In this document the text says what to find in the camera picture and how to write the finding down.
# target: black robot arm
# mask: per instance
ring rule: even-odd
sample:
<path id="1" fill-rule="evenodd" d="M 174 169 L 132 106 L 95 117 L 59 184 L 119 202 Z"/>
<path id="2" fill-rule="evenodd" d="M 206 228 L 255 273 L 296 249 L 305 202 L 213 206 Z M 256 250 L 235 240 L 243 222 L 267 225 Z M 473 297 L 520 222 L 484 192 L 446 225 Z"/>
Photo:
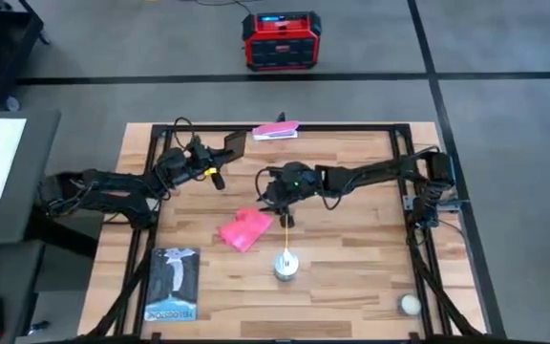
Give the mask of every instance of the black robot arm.
<path id="1" fill-rule="evenodd" d="M 220 169 L 240 158 L 244 148 L 243 132 L 228 135 L 223 149 L 206 147 L 199 136 L 193 136 L 184 150 L 178 147 L 167 150 L 143 175 L 95 169 L 52 175 L 39 185 L 40 207 L 52 217 L 78 209 L 121 213 L 132 228 L 149 228 L 156 220 L 154 210 L 159 202 L 170 198 L 170 189 L 207 176 L 218 190 L 224 189 Z"/>
<path id="2" fill-rule="evenodd" d="M 289 162 L 283 167 L 267 167 L 256 176 L 259 201 L 266 203 L 266 211 L 273 211 L 284 219 L 289 216 L 289 206 L 313 196 L 320 196 L 328 210 L 332 210 L 343 196 L 355 188 L 397 180 L 412 181 L 420 186 L 421 193 L 413 200 L 412 220 L 420 226 L 437 226 L 436 203 L 442 193 L 455 185 L 451 158 L 434 148 L 428 148 L 411 156 L 381 161 L 369 165 L 346 168 L 316 165 L 315 169 L 300 162 Z M 427 176 L 417 172 L 416 162 L 426 162 Z M 260 175 L 267 171 L 274 178 L 261 193 L 258 187 Z M 337 199 L 328 205 L 326 198 Z"/>

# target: red battery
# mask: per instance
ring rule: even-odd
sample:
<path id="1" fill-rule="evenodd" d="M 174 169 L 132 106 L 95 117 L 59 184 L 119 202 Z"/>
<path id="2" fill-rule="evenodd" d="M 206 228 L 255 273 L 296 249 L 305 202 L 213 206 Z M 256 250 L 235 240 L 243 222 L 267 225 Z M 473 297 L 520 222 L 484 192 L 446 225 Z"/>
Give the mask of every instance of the red battery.
<path id="1" fill-rule="evenodd" d="M 243 20 L 252 71 L 308 69 L 317 63 L 322 21 L 314 11 L 249 14 Z"/>

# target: wire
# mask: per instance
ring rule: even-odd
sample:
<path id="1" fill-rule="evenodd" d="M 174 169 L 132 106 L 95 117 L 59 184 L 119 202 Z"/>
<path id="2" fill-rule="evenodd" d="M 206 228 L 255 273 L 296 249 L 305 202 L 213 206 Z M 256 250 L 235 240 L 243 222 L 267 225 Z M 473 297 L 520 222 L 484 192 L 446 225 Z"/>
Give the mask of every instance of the wire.
<path id="1" fill-rule="evenodd" d="M 229 6 L 229 5 L 239 5 L 247 11 L 247 14 L 252 14 L 252 11 L 244 3 L 259 2 L 259 1 L 264 1 L 264 0 L 233 0 L 233 1 L 229 1 L 229 2 L 223 2 L 223 3 L 206 3 L 206 2 L 202 2 L 201 0 L 179 0 L 179 1 L 181 1 L 181 2 L 192 1 L 197 5 L 207 6 L 207 7 L 220 7 L 220 6 Z"/>
<path id="2" fill-rule="evenodd" d="M 435 149 L 436 150 L 436 153 L 440 153 L 440 148 L 438 148 L 437 145 L 431 145 L 429 146 L 428 148 L 424 148 L 422 150 L 420 150 L 419 152 L 415 152 L 414 154 L 412 155 L 409 155 L 407 157 L 404 157 L 404 159 L 415 159 L 417 157 L 419 157 L 420 155 L 424 154 L 424 153 L 427 153 L 427 152 L 430 152 L 431 150 Z"/>
<path id="3" fill-rule="evenodd" d="M 272 205 L 275 205 L 275 204 L 269 202 L 266 198 L 263 197 L 263 193 L 261 192 L 260 187 L 258 186 L 258 179 L 266 171 L 268 171 L 268 168 L 261 168 L 261 170 L 258 171 L 258 173 L 256 173 L 256 176 L 254 177 L 254 187 L 256 187 L 256 193 L 258 194 L 258 200 L 262 201 L 264 204 L 271 207 Z"/>
<path id="4" fill-rule="evenodd" d="M 163 201 L 171 200 L 171 191 L 169 190 L 169 185 L 167 185 L 167 183 L 164 181 L 164 179 L 160 175 L 160 172 L 157 168 L 154 168 L 154 173 L 157 175 L 159 182 L 162 184 L 162 187 L 165 189 L 165 192 L 166 192 L 165 196 L 158 198 L 158 200 L 163 200 Z"/>
<path id="5" fill-rule="evenodd" d="M 322 180 L 322 176 L 319 176 L 320 189 L 322 191 L 322 203 L 324 204 L 324 207 L 326 208 L 326 210 L 334 210 L 336 209 L 337 206 L 339 206 L 339 203 L 341 203 L 341 200 L 343 200 L 343 195 L 347 193 L 348 188 L 351 187 L 351 184 L 356 179 L 358 179 L 359 176 L 360 175 L 356 174 L 355 176 L 349 178 L 348 182 L 345 183 L 345 185 L 343 186 L 343 190 L 341 191 L 341 194 L 338 196 L 334 205 L 328 205 L 328 202 L 326 201 L 326 196 L 325 196 L 326 190 L 324 189 L 324 181 Z"/>
<path id="6" fill-rule="evenodd" d="M 235 0 L 235 4 L 243 7 L 246 11 L 247 11 L 247 14 L 251 15 L 252 14 L 252 11 L 249 10 L 249 7 L 242 4 L 239 0 Z"/>
<path id="7" fill-rule="evenodd" d="M 192 122 L 190 121 L 190 119 L 186 118 L 186 117 L 178 117 L 176 118 L 176 120 L 173 122 L 173 138 L 176 140 L 176 142 L 178 143 L 178 146 L 181 148 L 181 151 L 182 152 L 185 152 L 187 149 L 186 149 L 186 145 L 182 145 L 181 142 L 180 142 L 180 139 L 178 138 L 178 123 L 183 120 L 185 121 L 187 124 L 188 124 L 188 127 L 190 127 L 190 133 L 191 133 L 191 137 L 190 137 L 190 141 L 192 142 L 192 139 L 196 136 L 196 133 L 195 133 L 195 126 L 194 124 L 192 124 Z"/>
<path id="8" fill-rule="evenodd" d="M 402 136 L 399 132 L 396 132 L 396 136 L 399 137 L 399 136 Z M 425 153 L 431 149 L 434 149 L 436 148 L 436 153 L 440 153 L 440 147 L 438 147 L 437 145 L 435 144 L 430 144 L 430 143 L 413 143 L 412 144 L 413 146 L 428 146 L 428 148 L 426 149 L 423 149 L 415 154 L 419 154 L 419 153 Z"/>
<path id="9" fill-rule="evenodd" d="M 423 233 L 422 233 L 421 237 L 422 237 L 421 242 L 417 243 L 417 247 L 420 247 L 420 246 L 424 245 L 424 243 L 426 242 L 427 236 L 423 235 Z"/>
<path id="10" fill-rule="evenodd" d="M 462 230 L 462 228 L 460 228 L 460 227 L 458 227 L 458 226 L 455 226 L 455 225 L 452 225 L 452 224 L 450 224 L 450 223 L 448 223 L 448 222 L 446 222 L 446 221 L 442 221 L 442 220 L 440 220 L 440 219 L 438 219 L 438 221 L 439 221 L 441 224 L 443 224 L 443 225 L 447 225 L 447 226 L 449 226 L 449 227 L 451 227 L 451 228 L 457 230 L 457 232 L 459 232 L 459 234 L 461 234 L 462 236 L 464 236 L 464 231 Z"/>
<path id="11" fill-rule="evenodd" d="M 75 210 L 76 208 L 78 208 L 78 207 L 80 206 L 80 204 L 81 204 L 82 201 L 86 198 L 86 196 L 88 195 L 88 193 L 91 192 L 91 190 L 93 189 L 93 187 L 95 186 L 95 184 L 96 184 L 96 182 L 92 182 L 87 188 L 82 188 L 82 189 L 78 190 L 78 191 L 75 193 L 75 195 L 74 195 L 73 197 L 71 197 L 69 200 L 65 200 L 65 201 L 63 201 L 63 202 L 61 202 L 61 203 L 58 203 L 58 204 L 52 204 L 52 205 L 49 204 L 49 205 L 48 205 L 48 209 L 49 209 L 48 211 L 49 211 L 50 213 L 53 213 L 53 212 L 51 211 L 51 207 L 60 208 L 63 204 L 67 204 L 67 203 L 70 203 L 70 202 L 75 202 L 75 204 L 74 204 L 71 208 L 69 208 L 66 212 L 60 213 L 60 214 L 59 214 L 59 213 L 55 213 L 55 214 L 53 214 L 53 216 L 57 216 L 57 217 L 58 217 L 58 216 L 66 216 L 66 215 L 71 214 L 72 212 L 74 212 L 74 210 Z"/>
<path id="12" fill-rule="evenodd" d="M 163 201 L 163 199 L 158 199 L 157 203 L 154 204 L 154 206 L 152 207 L 152 209 L 150 209 L 150 211 L 155 211 L 157 209 L 157 207 L 159 207 L 162 204 L 162 201 Z M 126 225 L 131 224 L 130 221 L 117 221 L 117 222 L 112 221 L 118 215 L 120 215 L 120 213 L 116 213 L 116 214 L 112 215 L 109 219 L 103 221 L 102 224 L 103 225 L 112 225 L 112 226 L 126 226 Z"/>
<path id="13" fill-rule="evenodd" d="M 288 214 L 286 214 L 286 246 L 284 247 L 285 249 L 287 249 L 287 221 L 288 221 Z"/>

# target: wooden table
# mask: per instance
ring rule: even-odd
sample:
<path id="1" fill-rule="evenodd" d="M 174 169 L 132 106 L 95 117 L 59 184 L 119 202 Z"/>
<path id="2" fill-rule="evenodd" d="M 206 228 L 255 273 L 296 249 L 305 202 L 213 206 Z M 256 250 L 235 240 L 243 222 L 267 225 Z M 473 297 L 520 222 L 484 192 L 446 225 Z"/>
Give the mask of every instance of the wooden table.
<path id="1" fill-rule="evenodd" d="M 117 172 L 142 173 L 151 126 L 127 125 Z M 434 123 L 414 122 L 411 128 L 415 150 L 438 144 Z M 228 133 L 198 134 L 205 144 L 219 148 Z M 188 139 L 180 133 L 182 142 Z M 273 258 L 284 246 L 278 221 L 247 253 L 234 251 L 217 234 L 240 207 L 260 206 L 253 179 L 262 167 L 287 161 L 355 167 L 391 157 L 390 138 L 381 132 L 304 132 L 296 140 L 262 142 L 248 138 L 245 156 L 222 170 L 224 191 L 210 181 L 182 185 L 164 203 L 157 247 L 201 248 L 199 319 L 144 322 L 142 336 L 395 339 L 421 333 L 419 317 L 397 309 L 401 295 L 414 293 L 414 281 L 395 182 L 356 189 L 334 211 L 324 209 L 318 197 L 295 204 L 290 250 L 299 256 L 301 268 L 294 282 L 278 282 L 272 274 Z M 460 226 L 455 215 L 441 219 Z M 79 333 L 90 330 L 118 295 L 130 238 L 129 227 L 103 227 Z M 434 242 L 446 292 L 484 331 L 463 236 L 441 226 L 434 229 Z M 434 305 L 431 311 L 436 322 Z M 134 313 L 130 302 L 129 320 Z"/>

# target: pink card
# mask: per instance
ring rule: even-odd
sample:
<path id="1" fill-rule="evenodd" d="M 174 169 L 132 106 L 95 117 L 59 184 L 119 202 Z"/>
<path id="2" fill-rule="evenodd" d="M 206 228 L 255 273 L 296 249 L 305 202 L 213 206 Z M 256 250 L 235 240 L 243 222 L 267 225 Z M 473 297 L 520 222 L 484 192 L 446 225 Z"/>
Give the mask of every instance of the pink card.
<path id="1" fill-rule="evenodd" d="M 293 132 L 294 130 L 298 129 L 300 123 L 301 122 L 298 120 L 287 120 L 283 122 L 268 123 L 252 129 L 252 134 L 263 136 Z"/>
<path id="2" fill-rule="evenodd" d="M 223 226 L 220 235 L 240 252 L 246 252 L 273 222 L 270 216 L 256 209 L 240 209 L 236 221 Z"/>

